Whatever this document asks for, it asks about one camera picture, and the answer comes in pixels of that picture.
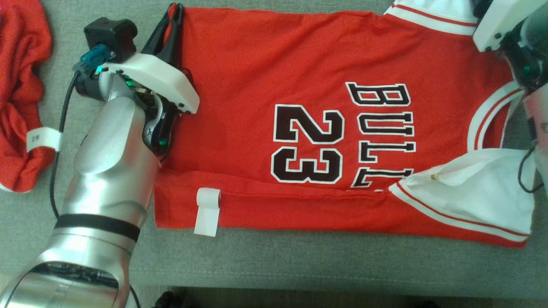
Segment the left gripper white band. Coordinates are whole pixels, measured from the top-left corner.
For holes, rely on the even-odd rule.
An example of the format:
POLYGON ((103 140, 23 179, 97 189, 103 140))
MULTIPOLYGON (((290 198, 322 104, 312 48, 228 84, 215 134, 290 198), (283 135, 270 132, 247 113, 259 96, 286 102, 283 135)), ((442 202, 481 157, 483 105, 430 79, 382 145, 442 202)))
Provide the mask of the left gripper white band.
POLYGON ((176 117, 195 114, 200 105, 192 82, 172 66, 180 65, 182 60, 183 19, 184 6, 171 4, 142 54, 135 54, 121 64, 101 65, 104 101, 127 98, 143 111, 143 143, 157 157, 166 156, 170 150, 176 117))

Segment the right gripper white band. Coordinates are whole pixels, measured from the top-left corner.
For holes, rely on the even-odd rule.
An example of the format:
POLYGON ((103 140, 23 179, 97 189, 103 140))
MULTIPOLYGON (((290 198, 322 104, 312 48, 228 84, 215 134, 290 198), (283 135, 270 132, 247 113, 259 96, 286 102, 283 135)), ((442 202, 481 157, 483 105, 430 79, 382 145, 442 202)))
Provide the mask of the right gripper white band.
POLYGON ((548 0, 473 0, 477 49, 501 53, 532 93, 548 83, 548 0))

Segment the red Bulls 23 jersey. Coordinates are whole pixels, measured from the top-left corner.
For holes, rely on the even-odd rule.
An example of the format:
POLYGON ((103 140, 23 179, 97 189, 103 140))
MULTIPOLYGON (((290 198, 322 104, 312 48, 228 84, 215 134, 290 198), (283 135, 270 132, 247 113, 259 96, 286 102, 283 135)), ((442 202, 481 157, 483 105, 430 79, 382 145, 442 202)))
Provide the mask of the red Bulls 23 jersey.
POLYGON ((412 234, 523 247, 534 199, 503 148, 523 90, 471 0, 296 14, 190 7, 200 96, 156 181, 159 228, 412 234))

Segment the red shorts white stripe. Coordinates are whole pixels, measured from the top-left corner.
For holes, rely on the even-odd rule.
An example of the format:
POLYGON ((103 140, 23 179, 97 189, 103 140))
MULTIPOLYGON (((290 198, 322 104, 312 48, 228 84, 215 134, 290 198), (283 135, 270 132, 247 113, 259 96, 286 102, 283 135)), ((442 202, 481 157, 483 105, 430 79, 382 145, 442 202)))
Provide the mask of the red shorts white stripe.
POLYGON ((50 148, 26 149, 27 133, 42 126, 36 69, 51 49, 40 0, 0 0, 0 190, 31 191, 53 160, 50 148))

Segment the grey fabric sofa seat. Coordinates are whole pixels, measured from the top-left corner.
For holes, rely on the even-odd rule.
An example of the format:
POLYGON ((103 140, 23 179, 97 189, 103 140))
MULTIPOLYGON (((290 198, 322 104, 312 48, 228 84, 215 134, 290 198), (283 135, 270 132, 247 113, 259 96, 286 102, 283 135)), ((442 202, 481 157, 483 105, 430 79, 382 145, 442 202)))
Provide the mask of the grey fabric sofa seat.
MULTIPOLYGON (((282 12, 360 10, 382 14, 394 0, 182 0, 282 12)), ((88 51, 83 28, 101 16, 137 24, 141 47, 173 0, 42 0, 53 37, 39 67, 45 93, 43 125, 57 128, 72 66, 88 51)), ((61 202, 74 155, 102 104, 76 93, 61 144, 55 193, 61 202)), ((42 251, 55 217, 49 201, 51 169, 27 193, 0 190, 0 275, 17 275, 42 251)), ((522 249, 433 237, 345 232, 220 229, 216 237, 158 229, 148 214, 131 258, 138 285, 210 288, 325 289, 421 296, 548 299, 548 199, 537 192, 532 236, 522 249)))

